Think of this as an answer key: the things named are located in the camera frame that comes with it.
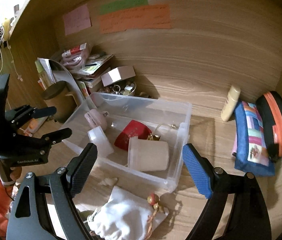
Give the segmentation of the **left hand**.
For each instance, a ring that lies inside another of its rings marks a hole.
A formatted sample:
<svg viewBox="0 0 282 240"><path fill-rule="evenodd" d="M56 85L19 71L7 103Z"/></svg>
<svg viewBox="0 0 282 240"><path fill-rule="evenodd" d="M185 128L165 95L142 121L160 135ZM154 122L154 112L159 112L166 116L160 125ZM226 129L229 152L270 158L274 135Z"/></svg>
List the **left hand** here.
<svg viewBox="0 0 282 240"><path fill-rule="evenodd" d="M0 162L0 181L4 187L13 186L21 173L22 167L7 167Z"/></svg>

